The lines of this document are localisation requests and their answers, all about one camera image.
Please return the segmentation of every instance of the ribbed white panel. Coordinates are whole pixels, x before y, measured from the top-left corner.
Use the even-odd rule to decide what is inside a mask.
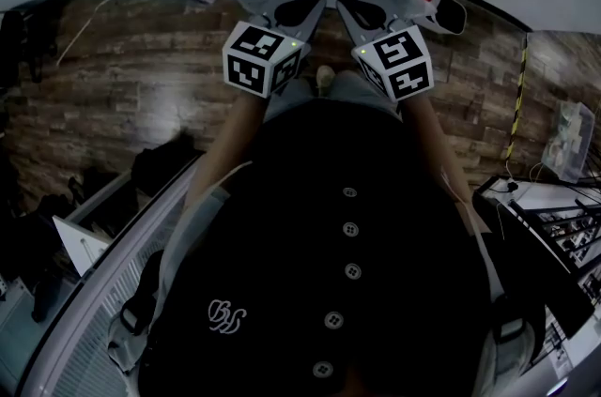
[[[54,388],[55,397],[125,397],[125,384],[107,353],[109,323],[121,306],[135,294],[140,275],[150,255],[162,250],[173,233],[183,198],[129,263],[102,302],[85,333],[69,357],[69,362]]]

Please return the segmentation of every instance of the clear plastic bin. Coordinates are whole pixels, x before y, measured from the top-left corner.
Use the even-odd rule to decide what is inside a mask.
[[[589,152],[594,115],[582,103],[560,101],[553,122],[555,130],[547,142],[541,162],[560,180],[576,183]]]

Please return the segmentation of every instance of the shirt button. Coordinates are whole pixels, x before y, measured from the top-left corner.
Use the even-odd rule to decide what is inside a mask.
[[[357,191],[355,189],[351,189],[350,187],[345,187],[342,190],[342,193],[345,195],[345,197],[356,197],[357,196]]]
[[[342,226],[342,231],[347,237],[354,237],[357,234],[359,234],[359,227],[355,225],[352,221],[348,221]]]
[[[326,315],[325,322],[327,328],[330,328],[331,330],[337,330],[343,325],[345,319],[338,312],[330,312]]]
[[[334,372],[329,362],[318,362],[313,366],[313,375],[317,378],[327,378]]]
[[[356,281],[361,277],[361,268],[356,264],[348,264],[345,267],[345,274],[352,281]]]

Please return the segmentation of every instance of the white cube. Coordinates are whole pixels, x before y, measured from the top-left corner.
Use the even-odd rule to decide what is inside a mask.
[[[223,80],[266,98],[296,76],[309,49],[303,41],[238,22],[223,46]]]
[[[355,47],[352,55],[367,80],[391,101],[434,86],[430,53],[417,25]]]

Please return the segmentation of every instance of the yellow and black striped tape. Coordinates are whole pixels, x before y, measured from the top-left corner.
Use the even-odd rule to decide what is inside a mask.
[[[524,37],[522,42],[522,64],[519,68],[519,80],[517,81],[517,98],[516,98],[516,114],[514,115],[514,123],[511,127],[511,136],[509,137],[509,146],[507,147],[507,156],[505,157],[505,165],[509,163],[511,153],[514,151],[514,141],[516,140],[517,122],[519,121],[519,109],[522,106],[522,97],[524,96],[524,75],[526,74],[526,59],[528,58],[528,36]]]

